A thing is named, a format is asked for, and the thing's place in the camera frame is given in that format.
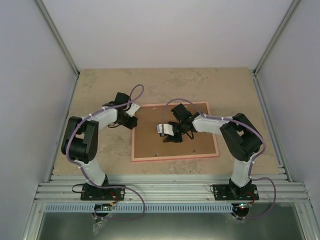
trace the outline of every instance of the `enclosure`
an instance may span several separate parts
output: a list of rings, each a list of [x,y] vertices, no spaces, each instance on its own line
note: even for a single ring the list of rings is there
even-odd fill
[[[5,1],[3,239],[319,239],[319,11],[317,0]],[[103,220],[94,234],[94,206],[110,201],[72,191],[86,178],[62,154],[62,138],[70,117],[88,116],[137,84],[138,105],[182,98],[214,116],[244,113],[266,143],[252,177],[272,179],[274,208],[238,221],[231,212],[241,201],[215,200],[211,185],[227,184],[234,170],[218,134],[206,158],[188,146],[191,159],[134,162],[132,131],[104,128],[101,170],[111,184],[136,190],[147,212]],[[275,198],[271,182],[256,185],[249,217]],[[112,215],[141,213],[134,192],[122,204],[127,210]]]

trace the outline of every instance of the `black mounting bracket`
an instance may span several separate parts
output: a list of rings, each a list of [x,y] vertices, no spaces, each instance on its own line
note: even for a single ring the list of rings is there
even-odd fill
[[[105,180],[102,184],[103,187],[112,187],[115,185],[109,185],[108,178],[105,176]],[[85,183],[82,186],[81,197],[82,201],[123,201],[125,199],[126,189],[125,188],[108,188],[103,189],[96,186],[92,186]]]
[[[216,201],[256,201],[259,200],[257,186],[248,182],[243,187],[235,185],[231,179],[229,184],[213,184],[210,186]]]

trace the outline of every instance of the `wooden board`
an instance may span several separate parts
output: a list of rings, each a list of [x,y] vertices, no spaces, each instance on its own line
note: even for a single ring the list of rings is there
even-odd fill
[[[166,108],[164,123],[177,122],[171,109],[180,104],[170,103]],[[194,114],[195,109],[186,102],[184,106]],[[205,114],[211,114],[207,101],[194,102]],[[219,156],[217,139],[214,134],[198,132],[194,139],[183,135],[183,142],[163,142],[164,137],[157,133],[157,125],[161,123],[165,103],[144,104],[136,113],[138,126],[132,131],[131,160],[141,161],[163,161],[181,159],[214,158]]]

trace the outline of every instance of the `table surface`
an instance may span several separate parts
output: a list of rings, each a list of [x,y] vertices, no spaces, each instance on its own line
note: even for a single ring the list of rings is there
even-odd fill
[[[253,167],[253,174],[278,174],[278,161],[265,124],[248,68],[132,68],[85,69],[80,73],[69,117],[83,117],[114,100],[117,92],[129,94],[136,84],[144,85],[137,104],[166,103],[171,99],[208,101],[211,114],[234,116],[243,113],[264,137],[267,149]],[[222,136],[217,136],[219,157],[205,159],[131,162],[131,130],[104,128],[99,132],[97,159],[107,175],[217,174],[229,175],[234,158]],[[54,175],[80,175],[78,167],[58,153]]]

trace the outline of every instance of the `purple cable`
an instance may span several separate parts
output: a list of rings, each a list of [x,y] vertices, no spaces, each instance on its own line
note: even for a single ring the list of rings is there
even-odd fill
[[[126,102],[124,104],[120,104],[120,105],[116,105],[116,106],[107,106],[107,107],[104,107],[92,114],[89,114],[89,116],[85,117],[84,119],[82,119],[82,121],[76,126],[76,128],[74,129],[73,133],[71,134],[70,136],[70,139],[66,145],[66,149],[65,149],[65,156],[66,156],[66,159],[72,163],[72,164],[75,164],[77,165],[80,169],[81,169],[81,172],[83,173],[84,177],[95,187],[97,188],[100,188],[100,189],[127,189],[127,190],[130,190],[132,192],[134,192],[142,201],[142,204],[143,204],[143,211],[142,213],[138,216],[138,217],[133,217],[133,218],[114,218],[114,217],[104,217],[105,219],[111,219],[111,220],[119,220],[119,221],[129,221],[129,220],[136,220],[136,219],[140,219],[142,218],[144,215],[145,215],[145,211],[146,211],[146,204],[145,204],[145,201],[143,200],[142,196],[135,190],[133,190],[132,188],[130,187],[124,187],[124,186],[99,186],[97,185],[95,182],[93,182],[89,176],[87,175],[87,173],[84,171],[84,169],[82,168],[81,164],[78,163],[78,162],[75,162],[73,161],[70,156],[69,156],[69,150],[70,150],[70,146],[71,146],[71,143],[73,141],[73,139],[75,138],[76,134],[77,134],[77,131],[80,129],[81,125],[85,123],[85,121],[89,120],[90,118],[104,112],[105,110],[108,110],[108,109],[116,109],[116,108],[120,108],[120,107],[124,107],[124,106],[128,106],[129,104],[133,103],[134,101],[136,101],[138,98],[141,97],[141,95],[144,93],[144,90],[145,90],[145,87],[142,85],[142,84],[138,84],[136,86],[134,86],[134,88],[131,90],[131,93],[130,93],[130,96],[132,95],[132,93],[134,92],[134,90],[137,88],[137,87],[141,87],[141,92],[140,94],[130,100],[129,102]]]
[[[175,98],[175,99],[172,99],[170,101],[168,101],[166,103],[166,105],[164,106],[163,108],[163,112],[162,112],[162,120],[161,120],[161,124],[162,124],[162,131],[161,131],[161,136],[165,136],[165,129],[164,129],[164,124],[165,124],[165,113],[166,113],[166,109],[168,107],[168,105],[174,101],[184,101],[186,103],[189,103],[191,104],[195,109],[196,111],[204,118],[207,118],[207,119],[212,119],[212,120],[217,120],[217,121],[229,121],[229,122],[233,122],[233,123],[236,123],[238,125],[241,125],[243,127],[245,127],[246,129],[248,129],[249,131],[251,131],[252,133],[254,133],[259,139],[260,141],[262,142],[262,145],[263,145],[263,149],[262,151],[260,151],[257,155],[255,155],[252,160],[251,160],[251,163],[250,163],[250,167],[249,167],[249,171],[248,171],[248,177],[249,179],[251,179],[252,181],[259,181],[259,180],[263,180],[263,179],[267,179],[271,182],[272,186],[273,186],[273,189],[274,189],[274,198],[273,198],[273,202],[271,204],[271,206],[268,208],[268,210],[266,210],[264,213],[258,215],[258,216],[253,216],[253,217],[247,217],[247,219],[257,219],[257,218],[260,218],[262,216],[264,216],[265,214],[267,214],[268,212],[271,211],[271,209],[274,207],[275,203],[276,203],[276,198],[277,198],[277,190],[276,190],[276,185],[275,183],[269,178],[269,177],[260,177],[260,178],[256,178],[256,179],[253,179],[251,178],[251,172],[252,172],[252,168],[253,168],[253,164],[256,160],[257,157],[261,156],[267,149],[267,144],[264,140],[264,138],[256,131],[254,130],[252,127],[248,126],[247,124],[244,124],[243,122],[240,122],[240,121],[237,121],[237,120],[234,120],[232,118],[228,118],[228,117],[220,117],[220,116],[210,116],[210,115],[205,115],[203,114],[200,109],[197,107],[197,105],[195,105],[193,102],[187,100],[187,99],[184,99],[184,98]]]

